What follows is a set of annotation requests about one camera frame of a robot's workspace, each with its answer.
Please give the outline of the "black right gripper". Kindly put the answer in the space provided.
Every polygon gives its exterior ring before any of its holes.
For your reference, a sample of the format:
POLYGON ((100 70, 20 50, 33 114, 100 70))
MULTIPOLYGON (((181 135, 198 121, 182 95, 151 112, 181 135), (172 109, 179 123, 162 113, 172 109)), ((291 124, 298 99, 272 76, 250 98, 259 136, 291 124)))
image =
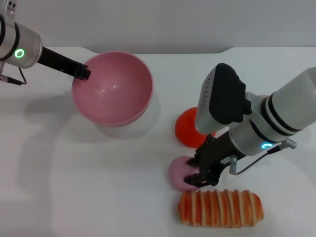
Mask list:
POLYGON ((194 156, 187 161, 187 165, 199 168, 199 173, 187 175, 185 182, 197 188, 207 185, 216 186, 221 173, 229 165, 229 163, 223 164, 221 161, 231 156, 241 159, 245 157, 245 154, 235 147, 228 132, 219 138, 209 135, 199 150, 196 150, 194 156))

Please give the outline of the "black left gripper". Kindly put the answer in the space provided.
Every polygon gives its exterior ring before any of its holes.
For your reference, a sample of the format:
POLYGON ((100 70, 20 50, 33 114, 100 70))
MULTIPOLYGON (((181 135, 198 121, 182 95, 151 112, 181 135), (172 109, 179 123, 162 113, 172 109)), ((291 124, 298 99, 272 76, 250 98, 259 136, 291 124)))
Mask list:
POLYGON ((67 58, 46 47, 42 48, 38 63, 81 80, 88 80, 91 74, 85 64, 67 58))

